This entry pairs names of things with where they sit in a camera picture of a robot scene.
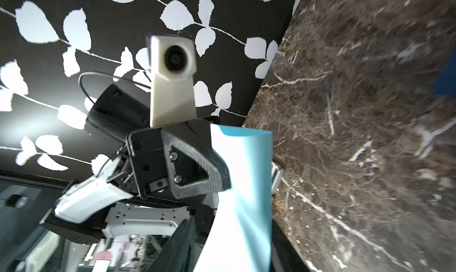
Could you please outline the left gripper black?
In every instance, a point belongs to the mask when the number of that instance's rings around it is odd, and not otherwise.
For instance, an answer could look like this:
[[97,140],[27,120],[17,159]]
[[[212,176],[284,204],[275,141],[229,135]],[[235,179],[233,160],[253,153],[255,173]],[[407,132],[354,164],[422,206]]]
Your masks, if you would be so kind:
[[141,129],[127,138],[139,197],[191,204],[231,188],[226,162],[213,149],[213,118]]

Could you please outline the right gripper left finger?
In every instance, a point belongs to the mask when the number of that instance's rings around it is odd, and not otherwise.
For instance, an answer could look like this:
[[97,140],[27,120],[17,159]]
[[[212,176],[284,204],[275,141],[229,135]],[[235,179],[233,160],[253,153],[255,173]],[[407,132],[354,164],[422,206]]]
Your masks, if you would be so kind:
[[196,235],[194,217],[184,220],[146,271],[192,272]]

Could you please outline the white square paper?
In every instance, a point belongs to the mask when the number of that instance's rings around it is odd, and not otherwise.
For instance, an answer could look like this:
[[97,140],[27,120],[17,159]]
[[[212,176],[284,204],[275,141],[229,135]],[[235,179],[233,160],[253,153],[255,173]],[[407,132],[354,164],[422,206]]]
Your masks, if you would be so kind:
[[219,204],[196,272],[267,272],[271,266],[273,134],[211,126],[212,145],[225,161],[231,188]]

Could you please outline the blue square paper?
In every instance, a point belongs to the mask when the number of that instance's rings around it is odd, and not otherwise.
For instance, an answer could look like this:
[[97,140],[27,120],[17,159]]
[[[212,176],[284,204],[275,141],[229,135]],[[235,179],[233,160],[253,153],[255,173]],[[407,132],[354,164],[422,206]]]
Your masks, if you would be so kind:
[[456,54],[453,53],[432,87],[434,95],[456,96]]

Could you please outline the blue white poker card box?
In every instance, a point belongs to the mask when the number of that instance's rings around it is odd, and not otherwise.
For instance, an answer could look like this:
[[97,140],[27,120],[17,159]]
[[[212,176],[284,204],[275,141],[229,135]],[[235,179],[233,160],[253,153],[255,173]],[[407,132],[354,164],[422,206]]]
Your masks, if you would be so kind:
[[280,181],[284,174],[284,168],[276,162],[272,162],[271,170],[271,193],[274,195],[280,185]]

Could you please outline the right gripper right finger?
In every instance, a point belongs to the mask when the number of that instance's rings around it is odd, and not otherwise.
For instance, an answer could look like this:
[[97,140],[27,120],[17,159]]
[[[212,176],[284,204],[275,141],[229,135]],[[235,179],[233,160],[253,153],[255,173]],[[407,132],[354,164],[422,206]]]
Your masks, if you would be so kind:
[[272,220],[271,272],[310,272],[275,220]]

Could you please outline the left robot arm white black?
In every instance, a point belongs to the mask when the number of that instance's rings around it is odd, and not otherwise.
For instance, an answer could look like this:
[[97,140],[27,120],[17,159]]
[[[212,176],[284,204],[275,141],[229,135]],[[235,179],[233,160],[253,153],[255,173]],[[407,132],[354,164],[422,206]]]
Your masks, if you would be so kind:
[[123,139],[112,162],[83,182],[71,184],[40,224],[80,244],[121,235],[174,233],[190,216],[207,236],[214,216],[203,203],[230,188],[228,167],[211,143],[211,124],[200,119],[150,128],[150,110],[118,86],[109,86],[86,124]]

